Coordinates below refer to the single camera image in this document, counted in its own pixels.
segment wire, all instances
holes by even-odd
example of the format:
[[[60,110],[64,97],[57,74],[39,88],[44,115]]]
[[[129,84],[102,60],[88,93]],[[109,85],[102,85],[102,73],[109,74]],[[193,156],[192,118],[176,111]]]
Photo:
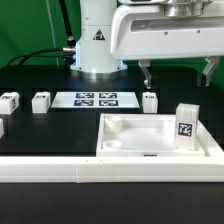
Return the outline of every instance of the wire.
[[[51,15],[51,8],[50,8],[49,0],[46,0],[46,5],[47,5],[47,12],[48,12],[48,17],[49,17],[49,21],[50,21],[50,26],[51,26],[51,35],[52,35],[53,45],[54,45],[54,48],[56,48],[57,45],[56,45],[54,24],[53,24],[53,19],[52,19],[52,15]]]
[[[44,54],[44,53],[50,53],[50,52],[58,52],[58,51],[63,51],[63,48],[50,48],[50,49],[35,51],[35,52],[27,55],[26,57],[24,57],[24,59],[21,60],[21,62],[19,63],[19,65],[23,65],[27,60],[29,60],[34,55]]]
[[[8,64],[7,64],[7,66],[9,66],[9,65],[11,65],[12,64],[12,62],[14,62],[15,60],[17,60],[17,59],[19,59],[19,58],[25,58],[25,57],[29,57],[29,58],[63,58],[63,59],[65,59],[65,58],[73,58],[72,56],[70,56],[70,55],[20,55],[20,56],[17,56],[17,57],[15,57],[15,58],[13,58],[13,59],[11,59],[9,62],[8,62]]]
[[[72,28],[71,28],[71,24],[69,21],[68,10],[66,7],[65,0],[59,0],[59,4],[61,7],[61,13],[62,13],[63,21],[64,21],[65,31],[67,34],[67,43],[68,43],[68,46],[73,47],[73,46],[75,46],[76,41],[72,34]]]

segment small white cube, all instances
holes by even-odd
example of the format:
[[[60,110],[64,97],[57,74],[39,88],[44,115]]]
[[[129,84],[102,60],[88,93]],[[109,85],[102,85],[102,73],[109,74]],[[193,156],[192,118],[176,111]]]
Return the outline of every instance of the small white cube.
[[[4,93],[0,97],[0,114],[12,114],[19,106],[19,94],[16,92]]]
[[[0,119],[0,138],[4,135],[3,120]]]
[[[32,111],[34,114],[46,114],[51,105],[49,92],[37,92],[32,99]]]
[[[195,149],[198,116],[198,105],[179,104],[176,110],[174,136],[174,147],[176,149]]]
[[[158,99],[155,93],[145,92],[142,95],[142,107],[144,113],[157,113]]]

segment yellow warning triangle sticker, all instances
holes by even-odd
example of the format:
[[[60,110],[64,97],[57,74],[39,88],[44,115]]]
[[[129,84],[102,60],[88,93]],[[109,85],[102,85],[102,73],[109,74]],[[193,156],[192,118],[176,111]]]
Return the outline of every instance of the yellow warning triangle sticker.
[[[101,31],[101,29],[99,29],[95,35],[95,37],[93,38],[93,40],[105,40],[105,37]]]

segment black cable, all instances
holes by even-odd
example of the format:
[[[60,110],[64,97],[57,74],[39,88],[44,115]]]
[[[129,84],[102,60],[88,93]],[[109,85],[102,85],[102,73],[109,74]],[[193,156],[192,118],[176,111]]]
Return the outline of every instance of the black cable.
[[[9,66],[13,61],[15,61],[15,60],[17,60],[19,58],[26,58],[26,57],[29,57],[29,59],[30,58],[54,58],[54,59],[55,58],[63,58],[63,59],[65,59],[65,58],[73,58],[71,55],[20,55],[20,56],[17,56],[15,58],[11,59],[8,62],[7,66]]]
[[[65,31],[67,35],[67,43],[69,47],[74,47],[76,44],[76,41],[72,34],[72,28],[70,25],[69,17],[68,17],[68,11],[64,0],[59,0],[59,4],[61,6],[61,13],[64,20],[65,25]]]
[[[27,60],[29,60],[29,58],[31,58],[34,55],[50,53],[50,52],[58,52],[58,51],[63,51],[63,49],[62,48],[50,48],[50,49],[35,51],[35,52],[31,53],[30,55],[25,56],[24,59],[21,60],[19,65],[23,65]]]

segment green backdrop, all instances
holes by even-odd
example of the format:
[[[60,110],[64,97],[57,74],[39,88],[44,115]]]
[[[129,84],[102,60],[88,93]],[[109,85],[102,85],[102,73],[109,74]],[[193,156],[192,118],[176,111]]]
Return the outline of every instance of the green backdrop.
[[[53,48],[52,30],[46,0],[7,0],[0,3],[0,67],[16,56]],[[57,47],[66,46],[58,0],[48,0],[55,31]],[[76,40],[81,34],[79,0],[66,0],[68,13]],[[57,64],[55,59],[35,58],[28,64]],[[154,65],[181,65],[203,70],[203,58],[153,61]],[[212,82],[224,92],[224,58],[212,76]]]

